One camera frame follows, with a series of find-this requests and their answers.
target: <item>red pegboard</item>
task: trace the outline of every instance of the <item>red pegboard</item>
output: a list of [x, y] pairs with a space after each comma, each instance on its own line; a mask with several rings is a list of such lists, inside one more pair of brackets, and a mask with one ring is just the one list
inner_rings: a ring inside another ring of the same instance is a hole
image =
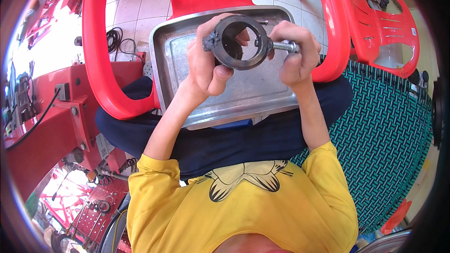
[[[95, 200], [107, 200], [111, 202], [111, 198], [106, 199], [108, 195], [114, 198], [114, 203], [111, 205], [111, 210], [106, 213], [105, 216], [102, 215], [100, 211], [95, 212], [94, 209], [84, 207], [83, 211], [78, 213], [74, 220], [74, 225], [76, 225], [78, 219], [80, 222], [77, 225], [78, 232], [82, 233], [85, 237], [91, 232], [94, 227], [92, 234], [89, 239], [94, 240], [96, 243], [100, 243], [102, 240], [104, 231], [111, 221], [111, 217], [115, 214], [117, 207], [119, 206], [122, 199], [127, 195], [128, 192], [128, 182], [124, 180], [114, 179], [108, 185], [98, 185], [94, 188], [93, 192], [89, 195], [88, 200], [94, 202]], [[131, 252], [127, 250], [130, 247], [130, 242], [126, 234], [122, 237], [122, 241], [119, 244], [119, 249], [125, 252]]]

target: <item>stainless steel tray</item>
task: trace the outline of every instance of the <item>stainless steel tray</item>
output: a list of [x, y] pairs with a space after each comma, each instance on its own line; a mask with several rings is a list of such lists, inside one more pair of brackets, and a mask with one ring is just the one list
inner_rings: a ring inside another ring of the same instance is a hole
[[[195, 38], [197, 27], [224, 12], [248, 15], [255, 20], [268, 20], [269, 23], [264, 25], [267, 35], [282, 20], [293, 22], [292, 15], [285, 8], [259, 5], [211, 10], [157, 25], [150, 34], [149, 45], [153, 78], [163, 114], [180, 82], [189, 73], [187, 46]], [[244, 57], [250, 58], [252, 53], [249, 51], [254, 49], [244, 47]], [[266, 59], [252, 70], [235, 70], [225, 92], [217, 97], [209, 97], [189, 115], [183, 127], [195, 130], [296, 108], [298, 104], [294, 93], [279, 79], [279, 69], [287, 54], [286, 51], [276, 50], [275, 58], [271, 61]]]

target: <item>label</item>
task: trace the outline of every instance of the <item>label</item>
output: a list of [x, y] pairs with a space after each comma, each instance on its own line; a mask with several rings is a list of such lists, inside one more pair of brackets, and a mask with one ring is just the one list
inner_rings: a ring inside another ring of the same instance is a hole
[[113, 149], [115, 149], [115, 146], [110, 144], [108, 142], [108, 140], [105, 139], [105, 137], [103, 136], [102, 133], [98, 134], [95, 137], [95, 143], [97, 144], [98, 152], [100, 153], [100, 156], [101, 156], [102, 160], [104, 160], [105, 157], [107, 157], [107, 155], [109, 155], [109, 153]]

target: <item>metal bolt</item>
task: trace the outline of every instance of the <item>metal bolt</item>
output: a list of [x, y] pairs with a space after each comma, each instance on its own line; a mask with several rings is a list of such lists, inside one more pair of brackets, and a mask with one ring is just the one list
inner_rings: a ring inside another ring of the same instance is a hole
[[[255, 47], [258, 47], [258, 45], [258, 39], [255, 39]], [[285, 50], [289, 53], [298, 53], [298, 51], [300, 51], [298, 44], [293, 41], [289, 41], [289, 43], [273, 42], [272, 49]]]

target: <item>tiled floor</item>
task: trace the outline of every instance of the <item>tiled floor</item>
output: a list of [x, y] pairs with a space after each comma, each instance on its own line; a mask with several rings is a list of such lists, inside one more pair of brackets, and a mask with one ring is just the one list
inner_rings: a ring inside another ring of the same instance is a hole
[[[323, 21], [320, 0], [252, 0], [257, 5], [279, 5], [290, 11], [297, 25], [311, 30], [317, 41], [322, 44], [322, 53], [327, 52], [328, 40]], [[159, 23], [172, 16], [170, 0], [107, 0], [106, 29], [121, 27], [123, 38], [132, 38], [139, 44], [138, 50], [147, 45], [149, 34]], [[123, 50], [132, 50], [132, 44], [123, 45]], [[119, 53], [118, 61], [131, 60], [130, 55]]]

